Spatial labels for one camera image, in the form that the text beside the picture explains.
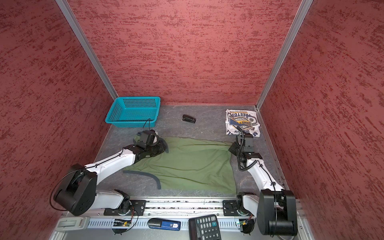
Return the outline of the green tank top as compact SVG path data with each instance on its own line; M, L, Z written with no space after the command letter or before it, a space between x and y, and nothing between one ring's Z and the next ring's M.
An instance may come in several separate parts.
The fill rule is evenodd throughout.
M165 137L169 151L123 169L154 179L161 189L235 194L230 143Z

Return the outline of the white tank top navy trim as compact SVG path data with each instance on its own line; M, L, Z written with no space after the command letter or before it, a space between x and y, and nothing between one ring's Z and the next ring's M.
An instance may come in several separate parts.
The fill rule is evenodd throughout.
M246 110L226 110L226 135L238 135L239 127L244 133L251 134L254 138L261 135L260 123L257 113Z

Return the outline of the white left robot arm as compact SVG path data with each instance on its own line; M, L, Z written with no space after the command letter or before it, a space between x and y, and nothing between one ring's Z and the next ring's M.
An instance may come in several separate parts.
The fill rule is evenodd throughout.
M60 205L78 217L93 209L111 209L120 216L133 214L130 196L121 190L101 191L98 185L114 173L145 158L168 153L166 141L154 130L139 133L139 139L116 154L88 165L75 164L52 190L49 203Z

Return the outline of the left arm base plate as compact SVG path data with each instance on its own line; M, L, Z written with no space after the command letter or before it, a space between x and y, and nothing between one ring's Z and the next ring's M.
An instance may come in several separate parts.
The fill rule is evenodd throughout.
M113 209L105 209L103 215L104 216L118 216L118 217L128 217L132 213L136 213L136 215L143 216L146 208L146 200L131 200L131 208L134 210L129 210L126 215L119 215L117 210Z

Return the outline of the small black stapler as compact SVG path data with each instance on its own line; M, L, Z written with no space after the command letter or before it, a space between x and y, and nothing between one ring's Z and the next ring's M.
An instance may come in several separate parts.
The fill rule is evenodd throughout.
M188 123L192 123L192 124L196 123L196 119L194 117L189 116L189 115L183 115L182 120L184 122L188 122Z

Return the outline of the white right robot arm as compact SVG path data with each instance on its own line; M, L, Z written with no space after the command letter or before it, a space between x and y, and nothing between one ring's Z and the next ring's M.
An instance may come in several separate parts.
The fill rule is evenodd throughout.
M262 156L255 152L253 136L241 132L229 149L237 158L240 172L253 177L260 194L238 194L238 209L256 218L262 235L290 236L298 234L296 197L284 189L267 169Z

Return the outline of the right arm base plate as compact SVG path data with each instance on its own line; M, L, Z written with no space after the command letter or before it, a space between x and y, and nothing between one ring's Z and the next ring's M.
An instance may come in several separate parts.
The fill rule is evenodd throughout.
M223 213L226 217L249 217L250 213L246 213L238 209L237 201L223 200Z

